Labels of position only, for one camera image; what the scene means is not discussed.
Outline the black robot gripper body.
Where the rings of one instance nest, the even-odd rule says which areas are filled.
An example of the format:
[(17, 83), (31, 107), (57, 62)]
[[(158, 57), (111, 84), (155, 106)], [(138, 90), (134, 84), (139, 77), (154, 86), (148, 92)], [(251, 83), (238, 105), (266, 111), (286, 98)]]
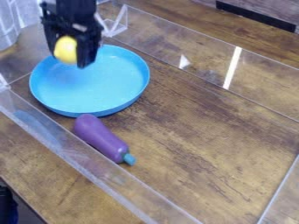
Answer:
[(47, 37), (99, 35), (96, 0), (41, 0), (41, 24)]

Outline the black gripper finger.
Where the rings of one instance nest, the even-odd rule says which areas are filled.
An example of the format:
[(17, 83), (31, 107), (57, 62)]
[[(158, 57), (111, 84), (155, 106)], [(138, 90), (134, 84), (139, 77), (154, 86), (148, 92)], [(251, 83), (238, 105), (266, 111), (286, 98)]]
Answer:
[(102, 34), (99, 32), (88, 32), (76, 36), (77, 40), (77, 67), (84, 68), (96, 60), (99, 42)]
[(47, 45), (49, 48), (49, 52), (53, 53), (56, 42), (61, 37), (61, 28), (53, 22), (47, 22), (43, 24), (44, 35), (47, 39)]

